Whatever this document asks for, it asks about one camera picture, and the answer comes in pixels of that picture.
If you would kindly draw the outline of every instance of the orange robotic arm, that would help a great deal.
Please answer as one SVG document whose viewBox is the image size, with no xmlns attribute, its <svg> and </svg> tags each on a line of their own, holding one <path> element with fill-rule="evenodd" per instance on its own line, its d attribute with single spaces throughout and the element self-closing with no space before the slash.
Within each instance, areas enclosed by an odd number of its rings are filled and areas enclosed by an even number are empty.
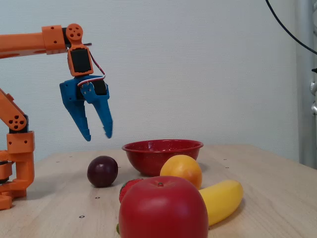
<svg viewBox="0 0 317 238">
<path fill-rule="evenodd" d="M 83 30 L 78 24 L 42 27 L 41 33 L 0 35 L 0 59 L 46 53 L 67 52 L 72 76 L 93 73 L 89 49 L 82 44 Z M 9 127 L 7 150 L 0 151 L 0 210 L 9 209 L 12 199 L 26 196 L 34 180 L 34 132 L 28 131 L 28 117 L 13 102 L 10 94 L 0 89 L 0 119 Z M 16 164 L 16 179 L 12 164 Z"/>
</svg>

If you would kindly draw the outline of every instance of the red bowl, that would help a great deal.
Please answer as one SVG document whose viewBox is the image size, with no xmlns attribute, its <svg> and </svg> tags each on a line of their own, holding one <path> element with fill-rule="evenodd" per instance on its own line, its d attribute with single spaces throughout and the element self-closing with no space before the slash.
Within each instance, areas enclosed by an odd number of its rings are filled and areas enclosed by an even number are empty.
<svg viewBox="0 0 317 238">
<path fill-rule="evenodd" d="M 146 140 L 124 145 L 132 166 L 146 176 L 159 176 L 165 162 L 174 155 L 188 155 L 195 160 L 203 143 L 195 140 Z"/>
</svg>

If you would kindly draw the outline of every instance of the banana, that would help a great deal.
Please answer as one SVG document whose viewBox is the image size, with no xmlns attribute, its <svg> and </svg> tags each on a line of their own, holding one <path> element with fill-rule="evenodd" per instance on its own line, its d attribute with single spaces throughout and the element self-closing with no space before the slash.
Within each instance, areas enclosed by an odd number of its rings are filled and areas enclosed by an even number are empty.
<svg viewBox="0 0 317 238">
<path fill-rule="evenodd" d="M 209 226 L 230 216 L 243 197 L 243 187 L 235 180 L 224 180 L 199 192 L 207 207 Z"/>
</svg>

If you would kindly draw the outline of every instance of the table surface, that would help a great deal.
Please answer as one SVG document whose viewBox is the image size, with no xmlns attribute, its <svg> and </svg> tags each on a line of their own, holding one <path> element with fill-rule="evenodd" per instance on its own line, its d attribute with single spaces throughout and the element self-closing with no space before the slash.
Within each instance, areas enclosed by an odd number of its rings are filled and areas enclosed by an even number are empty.
<svg viewBox="0 0 317 238">
<path fill-rule="evenodd" d="M 99 155 L 118 162 L 112 187 L 97 189 L 87 180 L 87 167 Z M 203 187 L 235 179 L 245 192 L 234 214 L 211 226 L 209 238 L 317 237 L 316 170 L 249 145 L 205 146 L 198 161 Z M 27 198 L 0 211 L 1 238 L 120 237 L 115 230 L 119 190 L 141 177 L 124 151 L 55 154 L 35 168 Z"/>
</svg>

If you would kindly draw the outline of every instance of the plum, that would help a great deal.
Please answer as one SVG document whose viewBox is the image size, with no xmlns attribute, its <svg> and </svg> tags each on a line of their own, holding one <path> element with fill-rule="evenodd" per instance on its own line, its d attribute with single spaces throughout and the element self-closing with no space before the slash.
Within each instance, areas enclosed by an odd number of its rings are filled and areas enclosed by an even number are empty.
<svg viewBox="0 0 317 238">
<path fill-rule="evenodd" d="M 87 178 L 95 187 L 108 187 L 118 176 L 118 164 L 109 156 L 98 156 L 90 162 Z"/>
</svg>

